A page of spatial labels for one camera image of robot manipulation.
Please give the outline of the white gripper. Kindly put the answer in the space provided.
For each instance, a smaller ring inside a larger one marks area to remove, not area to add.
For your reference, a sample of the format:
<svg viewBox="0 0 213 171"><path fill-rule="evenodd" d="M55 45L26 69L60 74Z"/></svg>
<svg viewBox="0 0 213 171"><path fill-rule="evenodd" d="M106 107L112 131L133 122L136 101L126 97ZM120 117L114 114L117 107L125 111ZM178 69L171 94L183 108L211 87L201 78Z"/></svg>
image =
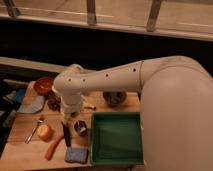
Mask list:
<svg viewBox="0 0 213 171"><path fill-rule="evenodd" d="M81 112L80 108L75 107L61 107L60 114L63 123L67 123L71 116L79 114Z"/></svg>

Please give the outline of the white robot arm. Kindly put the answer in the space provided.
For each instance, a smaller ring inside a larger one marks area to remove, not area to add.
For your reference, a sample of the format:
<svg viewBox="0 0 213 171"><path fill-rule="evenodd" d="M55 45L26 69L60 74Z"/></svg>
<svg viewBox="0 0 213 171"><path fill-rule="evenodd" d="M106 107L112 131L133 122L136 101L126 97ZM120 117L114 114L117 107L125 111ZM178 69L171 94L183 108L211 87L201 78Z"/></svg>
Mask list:
<svg viewBox="0 0 213 171"><path fill-rule="evenodd" d="M71 65L53 83L61 110L89 91L138 92L144 171L213 171L213 77L192 58L169 56L86 73Z"/></svg>

